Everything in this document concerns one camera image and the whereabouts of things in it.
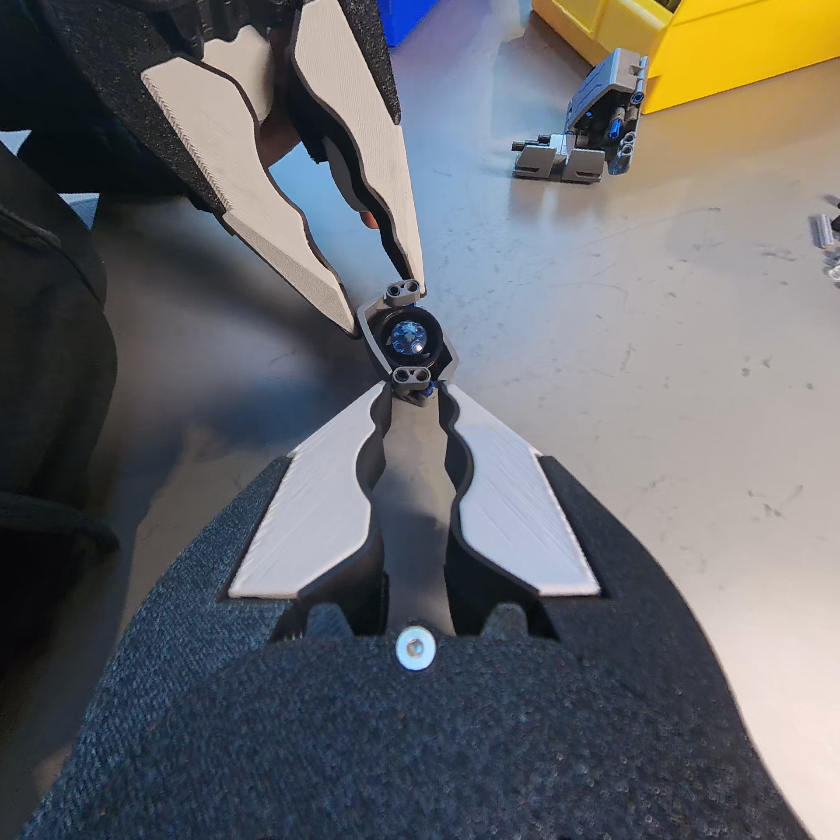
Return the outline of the grey brick block assembly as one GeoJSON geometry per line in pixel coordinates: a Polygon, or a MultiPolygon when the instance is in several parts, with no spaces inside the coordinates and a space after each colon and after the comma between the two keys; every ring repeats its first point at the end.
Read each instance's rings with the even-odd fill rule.
{"type": "Polygon", "coordinates": [[[596,65],[570,100],[563,130],[518,141],[515,177],[596,184],[632,162],[645,98],[648,58],[615,49],[596,65]]]}

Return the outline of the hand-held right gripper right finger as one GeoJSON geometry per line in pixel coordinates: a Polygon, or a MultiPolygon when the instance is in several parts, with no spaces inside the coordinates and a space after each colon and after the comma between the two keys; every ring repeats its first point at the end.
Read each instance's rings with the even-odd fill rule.
{"type": "Polygon", "coordinates": [[[451,382],[439,393],[458,544],[538,597],[599,595],[540,452],[451,382]]]}

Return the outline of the grey black wheel assembly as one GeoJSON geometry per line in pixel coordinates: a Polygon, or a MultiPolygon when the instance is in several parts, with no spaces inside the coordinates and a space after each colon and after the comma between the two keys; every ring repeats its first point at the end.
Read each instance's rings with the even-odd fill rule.
{"type": "Polygon", "coordinates": [[[425,406],[436,397],[441,382],[450,381],[459,357],[438,320],[417,304],[391,308],[382,313],[372,326],[378,328],[377,339],[392,366],[422,365],[429,369],[432,383],[425,391],[402,392],[389,381],[395,397],[416,406],[425,406]]]}

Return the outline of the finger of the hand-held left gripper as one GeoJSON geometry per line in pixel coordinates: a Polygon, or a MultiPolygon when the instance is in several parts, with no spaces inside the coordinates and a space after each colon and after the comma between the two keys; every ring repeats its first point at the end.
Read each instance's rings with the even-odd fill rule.
{"type": "Polygon", "coordinates": [[[143,84],[223,205],[220,221],[315,309],[358,333],[343,286],[313,246],[306,219],[259,158],[257,120],[235,80],[176,57],[143,84]]]}
{"type": "Polygon", "coordinates": [[[403,130],[392,120],[348,18],[336,1],[303,3],[291,64],[299,114],[321,144],[346,202],[370,212],[397,273],[426,293],[403,130]]]}

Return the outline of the grey curved brick panel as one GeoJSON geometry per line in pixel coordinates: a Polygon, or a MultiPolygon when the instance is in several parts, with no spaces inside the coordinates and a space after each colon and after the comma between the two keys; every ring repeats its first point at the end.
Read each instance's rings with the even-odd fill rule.
{"type": "Polygon", "coordinates": [[[375,325],[372,326],[371,322],[375,321],[383,312],[388,313],[390,310],[389,305],[385,303],[385,294],[381,294],[377,299],[359,306],[356,311],[361,337],[365,341],[367,352],[377,375],[384,382],[389,382],[392,379],[392,366],[385,357],[377,339],[378,328],[375,325]]]}

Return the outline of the person's left hand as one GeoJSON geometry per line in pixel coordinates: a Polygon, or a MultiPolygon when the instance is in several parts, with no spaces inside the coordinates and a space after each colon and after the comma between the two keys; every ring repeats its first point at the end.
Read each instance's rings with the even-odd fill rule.
{"type": "Polygon", "coordinates": [[[299,145],[301,138],[292,124],[287,105],[276,94],[272,109],[260,124],[257,151],[265,168],[269,168],[299,145]]]}

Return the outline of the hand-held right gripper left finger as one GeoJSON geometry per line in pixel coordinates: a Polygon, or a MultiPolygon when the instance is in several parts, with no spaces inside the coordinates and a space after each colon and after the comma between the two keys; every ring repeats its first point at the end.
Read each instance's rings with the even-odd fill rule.
{"type": "Polygon", "coordinates": [[[373,489],[388,429],[389,385],[379,382],[290,453],[229,597],[349,600],[375,588],[384,549],[373,489]]]}

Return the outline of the person's black printed sweatshirt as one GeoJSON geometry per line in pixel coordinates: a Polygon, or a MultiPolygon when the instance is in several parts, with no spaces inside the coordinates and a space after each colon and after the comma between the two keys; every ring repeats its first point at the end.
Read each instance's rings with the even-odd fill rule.
{"type": "Polygon", "coordinates": [[[83,555],[119,542],[86,511],[116,382],[91,232],[5,145],[1,160],[1,667],[46,635],[83,555]]]}

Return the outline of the pile of small brick pins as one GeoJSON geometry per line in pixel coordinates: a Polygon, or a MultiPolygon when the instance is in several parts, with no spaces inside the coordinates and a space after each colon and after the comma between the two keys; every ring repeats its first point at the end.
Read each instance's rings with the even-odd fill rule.
{"type": "Polygon", "coordinates": [[[808,217],[809,234],[820,251],[824,275],[839,288],[839,197],[825,194],[824,199],[832,209],[808,217]]]}

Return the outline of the grey desk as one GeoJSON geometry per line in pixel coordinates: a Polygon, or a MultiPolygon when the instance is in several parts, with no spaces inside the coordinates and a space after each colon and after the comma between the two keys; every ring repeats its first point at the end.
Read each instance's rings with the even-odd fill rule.
{"type": "MultiPolygon", "coordinates": [[[[588,69],[529,2],[440,2],[394,52],[427,306],[457,384],[661,563],[815,838],[838,838],[838,62],[649,115],[596,186],[512,179],[588,69]]],[[[320,318],[189,202],[101,199],[119,356],[84,573],[2,689],[2,838],[67,758],[146,593],[265,468],[371,384],[320,318]]]]}

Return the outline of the blue plastic bin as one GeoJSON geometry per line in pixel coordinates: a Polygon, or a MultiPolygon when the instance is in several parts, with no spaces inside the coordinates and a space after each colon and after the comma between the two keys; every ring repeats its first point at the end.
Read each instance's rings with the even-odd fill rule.
{"type": "Polygon", "coordinates": [[[436,1],[377,1],[387,46],[399,46],[435,4],[436,1]]]}

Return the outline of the yellow plastic bin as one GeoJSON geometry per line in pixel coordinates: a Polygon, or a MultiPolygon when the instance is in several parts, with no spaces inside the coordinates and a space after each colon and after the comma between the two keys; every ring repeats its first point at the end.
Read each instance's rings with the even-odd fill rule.
{"type": "Polygon", "coordinates": [[[644,114],[839,55],[838,1],[532,1],[591,65],[648,57],[644,114]]]}

